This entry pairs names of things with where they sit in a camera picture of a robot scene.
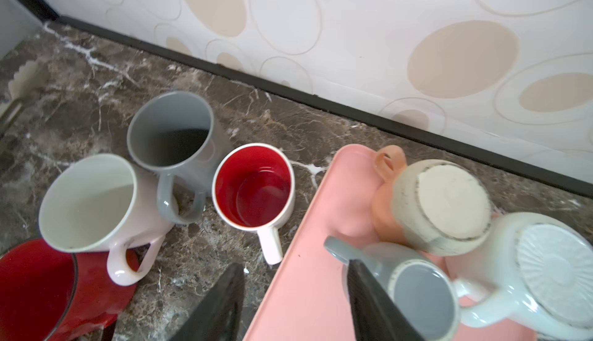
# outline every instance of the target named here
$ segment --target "red mug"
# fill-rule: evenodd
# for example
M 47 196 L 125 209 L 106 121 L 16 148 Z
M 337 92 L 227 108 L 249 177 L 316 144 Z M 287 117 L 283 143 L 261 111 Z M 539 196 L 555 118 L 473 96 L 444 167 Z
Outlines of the red mug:
M 107 256 L 63 253 L 38 239 L 0 257 L 0 341 L 69 341 L 115 322 L 136 285 L 113 283 Z M 126 258 L 137 270 L 136 254 Z
M 282 261 L 278 229 L 295 205 L 291 162 L 270 144 L 245 144 L 219 164 L 212 183 L 212 202 L 227 224 L 256 232 L 270 265 Z

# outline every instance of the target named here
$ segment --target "cream speckled mug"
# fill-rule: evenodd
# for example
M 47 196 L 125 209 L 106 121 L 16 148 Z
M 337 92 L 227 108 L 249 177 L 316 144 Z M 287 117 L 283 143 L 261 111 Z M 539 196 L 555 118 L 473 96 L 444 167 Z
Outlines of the cream speckled mug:
M 492 207 L 481 182 L 465 168 L 441 159 L 406 166 L 402 149 L 377 152 L 375 169 L 385 184 L 375 193 L 372 216 L 382 241 L 437 256 L 455 256 L 488 236 Z

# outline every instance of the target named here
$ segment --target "patterned wall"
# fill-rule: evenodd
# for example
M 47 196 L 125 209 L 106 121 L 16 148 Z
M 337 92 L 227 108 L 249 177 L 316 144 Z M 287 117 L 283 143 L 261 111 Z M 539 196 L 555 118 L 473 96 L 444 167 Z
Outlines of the patterned wall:
M 48 0 L 62 14 L 593 182 L 593 0 Z

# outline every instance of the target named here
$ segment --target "light blue mug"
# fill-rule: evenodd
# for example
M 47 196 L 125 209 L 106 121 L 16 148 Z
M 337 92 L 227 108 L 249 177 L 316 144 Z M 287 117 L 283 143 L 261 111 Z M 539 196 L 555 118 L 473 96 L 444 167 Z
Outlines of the light blue mug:
M 460 321 L 455 289 L 447 275 L 425 256 L 388 242 L 359 250 L 332 236 L 323 247 L 344 265 L 361 260 L 424 339 L 448 341 L 455 336 Z

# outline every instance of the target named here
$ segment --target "pale pink mug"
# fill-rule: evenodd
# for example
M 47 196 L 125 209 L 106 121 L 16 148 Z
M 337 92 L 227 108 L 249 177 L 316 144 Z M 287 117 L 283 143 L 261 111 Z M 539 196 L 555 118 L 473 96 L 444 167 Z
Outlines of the pale pink mug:
M 107 272 L 121 286 L 148 273 L 173 226 L 158 212 L 157 178 L 115 154 L 70 166 L 49 187 L 39 211 L 49 246 L 68 253 L 108 251 Z M 126 250 L 145 244 L 150 248 L 134 271 Z

